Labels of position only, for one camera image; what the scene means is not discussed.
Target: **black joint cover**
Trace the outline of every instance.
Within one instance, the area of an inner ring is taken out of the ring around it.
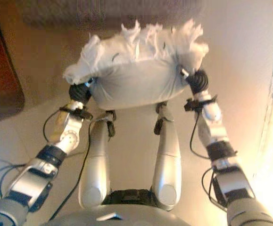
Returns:
[[[225,196],[228,199],[228,204],[238,199],[251,198],[245,188],[232,190],[228,193],[225,193]]]
[[[89,88],[84,84],[71,85],[69,88],[69,95],[72,100],[79,101],[86,105],[91,98]]]
[[[28,206],[28,202],[30,201],[31,197],[20,192],[10,191],[6,199],[11,199],[20,203],[23,206]]]
[[[204,70],[196,71],[194,75],[188,76],[186,81],[189,83],[194,95],[208,88],[208,77]]]
[[[211,161],[236,155],[230,142],[226,141],[218,141],[208,145],[207,153]]]
[[[46,145],[37,155],[38,159],[45,160],[55,167],[59,167],[67,154],[53,145]]]

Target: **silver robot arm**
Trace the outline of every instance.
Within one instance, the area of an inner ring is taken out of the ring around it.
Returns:
[[[45,202],[60,165],[79,144],[83,120],[92,119],[85,108],[91,97],[91,82],[70,87],[71,101],[60,108],[50,141],[27,163],[0,200],[0,225],[21,226],[27,213],[39,210]]]
[[[228,226],[273,226],[272,217],[255,199],[229,142],[216,97],[212,98],[208,93],[206,73],[199,70],[189,75],[182,69],[182,76],[194,95],[194,100],[188,99],[185,110],[195,111],[199,117],[199,138],[211,160],[212,185],[217,203],[227,209]]]

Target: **black cable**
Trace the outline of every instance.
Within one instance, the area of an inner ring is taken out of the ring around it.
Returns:
[[[204,186],[204,177],[206,176],[206,174],[211,170],[212,168],[208,168],[203,174],[202,174],[202,177],[201,177],[201,186],[203,188],[203,190],[205,191],[205,193],[208,195],[208,192],[206,190],[206,187]]]
[[[2,199],[3,195],[2,195],[2,183],[3,183],[3,180],[5,178],[5,176],[13,169],[16,169],[16,168],[19,168],[19,167],[23,167],[25,166],[25,164],[21,164],[21,165],[16,165],[16,166],[12,166],[12,168],[8,169],[3,175],[2,177],[0,178],[0,198]]]
[[[193,148],[192,148],[193,137],[194,137],[194,133],[195,133],[195,129],[196,129],[196,126],[197,126],[197,123],[198,123],[199,116],[200,116],[200,114],[197,113],[197,119],[196,119],[196,121],[195,121],[195,125],[194,125],[193,131],[192,131],[192,135],[191,135],[191,138],[190,138],[190,150],[191,150],[191,152],[192,152],[194,155],[196,155],[196,156],[198,156],[198,157],[200,157],[200,158],[208,159],[208,160],[209,160],[209,159],[210,159],[209,157],[205,157],[205,156],[203,156],[203,155],[201,155],[201,154],[198,154],[198,153],[195,152],[195,151],[193,150]]]
[[[206,187],[204,186],[204,177],[206,176],[206,174],[212,170],[212,168],[208,168],[202,175],[201,177],[201,185],[203,190],[205,191],[205,193],[208,195],[209,200],[211,201],[211,203],[213,203],[216,207],[218,207],[219,209],[223,210],[224,212],[226,212],[226,208],[223,207],[222,205],[220,205],[217,200],[215,200],[212,196],[211,196],[211,189],[212,189],[212,179],[214,178],[214,172],[212,173],[212,177],[211,177],[211,181],[210,181],[210,186],[209,186],[209,190],[206,190]]]
[[[83,164],[82,164],[82,168],[81,168],[81,171],[80,171],[80,174],[79,174],[79,177],[78,177],[78,180],[75,184],[75,186],[73,187],[73,189],[71,190],[71,192],[66,196],[66,198],[62,201],[62,203],[59,205],[59,207],[57,208],[57,210],[54,212],[54,214],[51,216],[51,218],[49,219],[50,220],[53,220],[56,215],[60,212],[60,210],[63,208],[63,206],[65,205],[65,203],[68,201],[68,199],[71,197],[71,195],[74,193],[74,191],[76,190],[76,188],[78,187],[79,183],[80,183],[80,180],[81,180],[81,176],[82,176],[82,172],[83,172],[83,169],[84,169],[84,166],[85,166],[85,163],[86,163],[86,159],[87,159],[87,156],[88,156],[88,153],[89,153],[89,150],[90,150],[90,145],[91,145],[91,137],[90,137],[90,127],[91,127],[91,124],[95,122],[95,121],[92,121],[90,124],[89,124],[89,127],[88,127],[88,149],[87,149],[87,153],[86,153],[86,156],[83,160]]]
[[[211,196],[211,190],[212,190],[212,180],[214,179],[214,171],[212,173],[211,176],[211,181],[210,181],[210,186],[208,189],[208,198],[211,201],[211,203],[213,203],[216,207],[218,207],[219,209],[223,210],[224,212],[226,212],[226,208],[223,207],[222,205],[220,205],[212,196]]]
[[[49,142],[49,140],[47,139],[46,134],[45,134],[46,123],[49,121],[49,119],[52,118],[52,116],[54,116],[56,113],[58,113],[58,111],[59,111],[59,110],[56,110],[54,113],[52,113],[52,114],[46,119],[46,121],[45,121],[44,124],[43,124],[43,136],[44,136],[44,139],[45,139],[47,142]]]

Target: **black strap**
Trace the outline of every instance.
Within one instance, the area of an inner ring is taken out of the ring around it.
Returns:
[[[75,115],[75,116],[78,116],[82,119],[88,119],[88,120],[92,120],[93,116],[91,113],[87,112],[85,109],[75,109],[74,111],[71,110],[71,109],[68,109],[67,107],[61,107],[60,108],[60,111],[63,111],[63,112],[68,112],[72,115]]]
[[[204,105],[208,105],[210,103],[214,103],[217,100],[217,95],[214,96],[210,100],[205,100],[205,101],[198,101],[198,100],[193,100],[192,98],[187,99],[187,104],[184,106],[184,110],[186,112],[189,111],[196,111],[196,112],[201,112],[202,108]]]

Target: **pillow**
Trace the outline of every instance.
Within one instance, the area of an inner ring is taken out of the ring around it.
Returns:
[[[63,76],[70,84],[93,78],[91,94],[104,110],[167,101],[188,85],[177,66],[198,70],[208,52],[207,44],[195,42],[202,34],[193,20],[179,29],[163,29],[159,24],[141,29],[138,21],[133,29],[126,29],[122,24],[122,31],[110,39],[92,36],[79,61]]]

